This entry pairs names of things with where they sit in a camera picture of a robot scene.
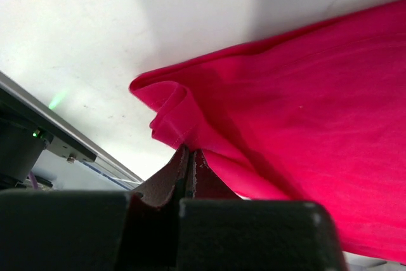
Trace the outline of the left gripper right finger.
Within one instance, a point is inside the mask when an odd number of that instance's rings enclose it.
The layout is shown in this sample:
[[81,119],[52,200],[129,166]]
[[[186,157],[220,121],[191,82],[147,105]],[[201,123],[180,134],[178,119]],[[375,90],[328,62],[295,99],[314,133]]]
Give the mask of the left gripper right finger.
[[179,203],[178,270],[346,270],[336,227],[308,201],[243,200],[192,154]]

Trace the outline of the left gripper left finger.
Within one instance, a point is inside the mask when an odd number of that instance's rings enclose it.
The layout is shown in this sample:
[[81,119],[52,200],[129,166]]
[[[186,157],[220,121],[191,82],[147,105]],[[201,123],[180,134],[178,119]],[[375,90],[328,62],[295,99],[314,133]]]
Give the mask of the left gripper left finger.
[[2,191],[1,269],[175,267],[189,157],[180,147],[132,191]]

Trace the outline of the red t-shirt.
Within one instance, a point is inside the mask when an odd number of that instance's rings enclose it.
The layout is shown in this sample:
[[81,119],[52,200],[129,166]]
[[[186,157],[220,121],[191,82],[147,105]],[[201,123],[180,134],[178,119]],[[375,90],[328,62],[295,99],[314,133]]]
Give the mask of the red t-shirt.
[[152,137],[238,195],[323,205],[345,251],[405,261],[405,0],[146,72]]

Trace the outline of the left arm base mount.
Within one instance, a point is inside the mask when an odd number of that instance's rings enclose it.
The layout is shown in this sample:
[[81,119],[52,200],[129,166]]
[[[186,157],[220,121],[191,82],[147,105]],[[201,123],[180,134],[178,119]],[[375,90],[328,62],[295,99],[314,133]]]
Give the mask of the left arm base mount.
[[1,87],[1,190],[22,188],[43,151],[94,162],[96,154],[21,94]]

